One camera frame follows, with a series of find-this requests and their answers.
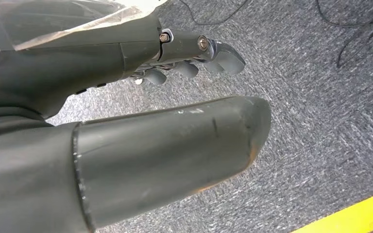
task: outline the robotic arm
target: robotic arm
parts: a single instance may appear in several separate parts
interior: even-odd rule
[[[211,187],[258,155],[271,113],[256,97],[46,123],[69,95],[91,87],[125,78],[160,84],[166,77],[159,69],[193,77],[196,63],[237,74],[245,62],[222,42],[162,29],[153,15],[17,50],[12,45],[36,31],[59,30],[50,18],[59,12],[73,24],[85,10],[109,7],[98,0],[19,2],[0,0],[0,232],[93,232]],[[37,15],[50,18],[49,29]]]

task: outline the scuff mark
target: scuff mark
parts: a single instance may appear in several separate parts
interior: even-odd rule
[[[212,125],[214,126],[215,136],[216,136],[216,137],[220,137],[220,135],[219,135],[219,133],[218,133],[217,121],[215,120],[214,117],[212,118]]]
[[[195,110],[191,110],[189,112],[192,113],[192,114],[195,114],[195,113],[204,113],[204,111],[202,109],[200,109],[200,108],[197,108]]]

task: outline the screw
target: screw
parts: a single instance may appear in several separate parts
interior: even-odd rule
[[[198,38],[198,47],[200,50],[205,51],[208,48],[208,40],[206,39],[205,36],[201,35]]]
[[[171,40],[171,38],[170,38],[170,35],[168,35],[166,33],[162,33],[162,34],[159,35],[159,40],[162,43],[165,43],[165,42],[169,42]]]

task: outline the black plastic casing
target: black plastic casing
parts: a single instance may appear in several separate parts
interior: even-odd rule
[[[0,233],[93,232],[195,194],[246,169],[271,124],[254,97],[57,127],[18,115],[0,117]]]

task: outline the metal bolt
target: metal bolt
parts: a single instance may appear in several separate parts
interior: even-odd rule
[[[135,79],[136,85],[141,85],[144,82],[144,79]]]
[[[208,40],[206,39],[205,36],[201,35],[198,38],[198,47],[200,50],[205,51],[208,48]]]
[[[171,38],[170,38],[170,35],[168,35],[166,33],[162,33],[162,34],[159,35],[159,40],[162,43],[165,43],[165,42],[169,42],[171,40]]]

